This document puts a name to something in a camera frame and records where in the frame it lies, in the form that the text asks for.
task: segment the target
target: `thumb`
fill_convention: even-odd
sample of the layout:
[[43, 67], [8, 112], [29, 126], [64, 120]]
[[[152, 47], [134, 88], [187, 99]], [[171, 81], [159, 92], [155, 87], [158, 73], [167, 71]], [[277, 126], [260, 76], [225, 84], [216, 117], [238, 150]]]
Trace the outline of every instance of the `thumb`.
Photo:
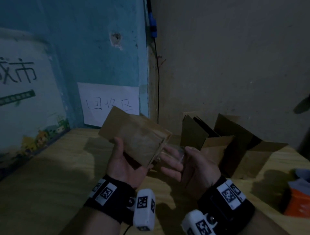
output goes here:
[[114, 137], [114, 142], [115, 145], [113, 147], [112, 155], [114, 157], [120, 157], [123, 156], [124, 152], [124, 142], [121, 138], [119, 137]]
[[203, 159], [203, 156], [201, 155], [200, 151], [194, 147], [185, 147], [185, 152], [192, 156], [193, 160], [197, 164], [197, 166], [203, 166], [205, 164], [205, 161]]

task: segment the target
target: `white marker label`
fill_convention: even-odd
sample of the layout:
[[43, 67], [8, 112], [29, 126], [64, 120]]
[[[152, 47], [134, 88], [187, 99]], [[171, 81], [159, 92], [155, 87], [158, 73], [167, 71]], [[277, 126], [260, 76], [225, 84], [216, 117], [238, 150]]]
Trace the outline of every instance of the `white marker label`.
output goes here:
[[91, 191], [91, 193], [89, 194], [89, 197], [92, 198], [95, 193], [98, 191], [98, 189], [100, 188], [100, 186], [105, 182], [104, 179], [100, 179], [98, 181], [98, 183], [96, 184], [96, 186], [93, 188], [93, 190]]
[[227, 186], [232, 190], [232, 192], [237, 196], [237, 198], [239, 198], [241, 202], [244, 202], [244, 200], [246, 200], [246, 196], [244, 195], [244, 193], [241, 192], [240, 189], [238, 189], [231, 180], [227, 180], [225, 184], [227, 184]]
[[114, 184], [108, 183], [108, 185], [96, 197], [95, 201], [103, 206], [116, 189], [117, 187]]
[[217, 190], [220, 192], [220, 194], [232, 210], [236, 209], [238, 206], [241, 205], [241, 202], [238, 200], [238, 198], [231, 191], [227, 184], [223, 183], [222, 185], [217, 187]]

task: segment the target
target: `white paper sign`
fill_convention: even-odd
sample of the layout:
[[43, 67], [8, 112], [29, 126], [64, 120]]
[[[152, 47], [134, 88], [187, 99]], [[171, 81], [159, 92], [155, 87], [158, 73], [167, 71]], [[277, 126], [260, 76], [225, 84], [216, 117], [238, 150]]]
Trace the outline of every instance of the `white paper sign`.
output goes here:
[[84, 123], [102, 126], [111, 108], [139, 115], [139, 87], [78, 82]]

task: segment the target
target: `person's left hand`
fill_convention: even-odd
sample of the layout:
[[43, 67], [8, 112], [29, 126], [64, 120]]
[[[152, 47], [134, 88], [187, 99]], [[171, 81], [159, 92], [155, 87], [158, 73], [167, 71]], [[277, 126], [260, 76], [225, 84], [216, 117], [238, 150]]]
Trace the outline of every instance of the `person's left hand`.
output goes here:
[[134, 161], [128, 155], [124, 156], [124, 142], [121, 138], [114, 137], [115, 145], [108, 162], [107, 174], [115, 180], [129, 184], [134, 189], [138, 188], [148, 172], [148, 169], [139, 166], [134, 169], [127, 160]]

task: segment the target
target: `hand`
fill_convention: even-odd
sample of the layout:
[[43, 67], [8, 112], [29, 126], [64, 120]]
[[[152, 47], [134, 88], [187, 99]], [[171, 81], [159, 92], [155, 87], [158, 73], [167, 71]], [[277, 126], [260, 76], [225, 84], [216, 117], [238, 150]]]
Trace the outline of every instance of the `hand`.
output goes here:
[[174, 158], [161, 153], [161, 159], [175, 170], [162, 166], [161, 171], [181, 182], [196, 200], [221, 177], [218, 166], [209, 161], [207, 155], [202, 155], [198, 149], [185, 147], [184, 164], [177, 160], [180, 158], [178, 150], [169, 146], [164, 149]]
[[127, 160], [134, 161], [128, 155], [124, 156], [124, 143], [121, 138], [114, 138], [115, 145], [108, 162], [107, 174], [113, 179], [125, 182], [134, 189], [138, 188], [148, 172], [148, 169], [139, 166], [134, 169]]

